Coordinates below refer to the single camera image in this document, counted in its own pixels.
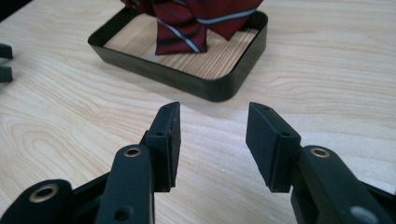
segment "black tray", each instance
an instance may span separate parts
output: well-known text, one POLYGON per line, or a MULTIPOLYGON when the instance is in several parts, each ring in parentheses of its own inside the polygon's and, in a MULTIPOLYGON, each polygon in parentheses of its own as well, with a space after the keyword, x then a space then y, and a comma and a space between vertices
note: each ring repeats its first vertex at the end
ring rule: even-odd
POLYGON ((253 13, 243 27, 258 30, 258 33, 242 53, 231 72, 218 79, 199 78, 158 63, 104 48, 105 43, 111 37, 139 14, 140 12, 134 9, 124 8, 94 32, 88 39, 88 43, 106 63, 116 65, 209 101, 221 102, 233 97, 265 50, 268 18, 260 11, 253 13))

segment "red fabric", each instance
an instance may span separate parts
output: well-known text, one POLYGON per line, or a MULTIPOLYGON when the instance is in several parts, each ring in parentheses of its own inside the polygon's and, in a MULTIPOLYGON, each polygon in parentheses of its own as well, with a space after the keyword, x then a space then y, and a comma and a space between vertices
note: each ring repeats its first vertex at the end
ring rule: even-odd
MULTIPOLYGON (((131 0, 121 0, 125 6, 131 0)), ((206 28, 230 40, 262 0, 139 0, 137 10, 158 18, 157 55, 206 52, 206 28)))

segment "tray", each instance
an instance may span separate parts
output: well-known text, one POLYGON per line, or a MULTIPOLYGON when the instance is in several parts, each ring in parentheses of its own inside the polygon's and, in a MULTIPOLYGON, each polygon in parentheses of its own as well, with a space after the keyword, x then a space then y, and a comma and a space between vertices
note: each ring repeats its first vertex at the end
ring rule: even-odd
POLYGON ((155 18, 124 8, 88 39, 106 63, 212 102, 233 97, 265 50, 267 16, 256 11, 231 41, 208 32, 208 52, 156 56, 155 18))

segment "light wood tabletop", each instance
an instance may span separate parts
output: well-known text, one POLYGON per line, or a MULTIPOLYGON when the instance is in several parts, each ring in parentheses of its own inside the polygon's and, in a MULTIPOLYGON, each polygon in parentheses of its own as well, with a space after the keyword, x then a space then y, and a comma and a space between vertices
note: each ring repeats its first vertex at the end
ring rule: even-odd
POLYGON ((302 146, 336 152, 368 184, 396 191, 396 2, 266 0, 267 47, 239 92, 211 103, 104 63, 88 37, 118 0, 35 0, 0 23, 14 80, 0 84, 0 214, 25 189, 73 188, 109 171, 165 104, 181 103, 177 186, 157 223, 295 223, 245 143, 248 103, 271 106, 302 146))

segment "table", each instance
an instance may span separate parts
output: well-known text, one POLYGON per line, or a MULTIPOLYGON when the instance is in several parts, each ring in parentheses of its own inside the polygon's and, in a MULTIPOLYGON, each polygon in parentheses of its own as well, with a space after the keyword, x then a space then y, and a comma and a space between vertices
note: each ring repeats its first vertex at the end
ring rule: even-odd
POLYGON ((157 110, 181 103, 177 187, 157 223, 294 223, 289 194, 265 187, 245 134, 248 103, 275 109, 340 155, 362 181, 396 190, 396 3, 265 1, 267 48, 239 92, 211 103, 104 63, 87 44, 119 1, 35 0, 0 23, 15 58, 0 85, 0 213, 25 189, 78 187, 136 144, 157 110))

